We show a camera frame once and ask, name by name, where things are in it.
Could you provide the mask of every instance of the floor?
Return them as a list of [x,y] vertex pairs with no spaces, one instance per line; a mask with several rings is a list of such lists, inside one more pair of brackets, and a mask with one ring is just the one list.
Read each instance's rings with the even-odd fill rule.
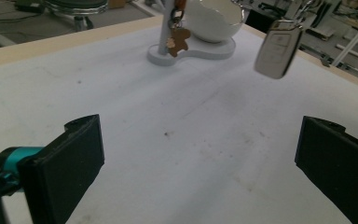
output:
[[[159,8],[157,5],[153,5],[152,8],[145,7],[144,1],[134,0],[122,8],[108,9],[103,14],[90,16],[90,19],[93,21],[94,27],[98,28],[125,21],[140,20],[158,14]],[[18,44],[75,32],[74,23],[69,18],[52,15],[47,10],[40,15],[19,12],[14,7],[14,2],[15,0],[0,0],[0,34]],[[302,43],[322,50],[335,58],[340,53],[340,50],[335,48],[335,45],[338,43],[345,46],[349,43],[349,40],[333,35],[329,40],[323,41],[312,35],[305,34]],[[358,68],[358,58],[350,54],[344,59],[344,62]]]

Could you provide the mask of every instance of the white tabletop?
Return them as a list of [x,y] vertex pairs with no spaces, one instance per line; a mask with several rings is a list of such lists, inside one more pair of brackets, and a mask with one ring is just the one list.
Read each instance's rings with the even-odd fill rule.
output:
[[[294,162],[303,116],[358,138],[358,86],[295,58],[253,70],[262,39],[234,36],[224,61],[145,57],[158,27],[0,65],[0,151],[45,146],[100,114],[105,165],[68,223],[350,223]],[[12,223],[32,223],[22,194]]]

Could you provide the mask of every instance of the white base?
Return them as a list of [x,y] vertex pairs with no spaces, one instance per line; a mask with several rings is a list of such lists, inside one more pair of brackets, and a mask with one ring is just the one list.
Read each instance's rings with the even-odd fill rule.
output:
[[178,53],[176,58],[170,54],[162,55],[158,53],[158,44],[153,45],[147,52],[147,59],[156,65],[172,66],[177,61],[185,57],[196,57],[208,60],[223,60],[231,57],[234,54],[236,44],[230,38],[220,43],[204,42],[194,36],[186,40],[188,50],[183,50]]

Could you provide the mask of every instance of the teal robot arm part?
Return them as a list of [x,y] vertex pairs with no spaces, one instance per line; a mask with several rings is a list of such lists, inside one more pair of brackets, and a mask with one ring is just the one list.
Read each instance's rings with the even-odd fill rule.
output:
[[34,224],[65,223],[104,163],[98,115],[73,120],[46,147],[10,147],[0,153],[1,197],[23,189]]

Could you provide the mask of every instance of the black cable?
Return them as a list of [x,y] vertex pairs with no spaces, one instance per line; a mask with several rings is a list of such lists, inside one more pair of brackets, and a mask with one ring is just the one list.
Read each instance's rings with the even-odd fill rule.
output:
[[30,18],[35,18],[38,16],[41,16],[43,13],[38,13],[32,16],[26,16],[26,17],[21,17],[21,18],[17,18],[17,19],[5,19],[5,20],[0,20],[0,22],[18,22],[18,21],[23,21],[26,19],[30,19]]

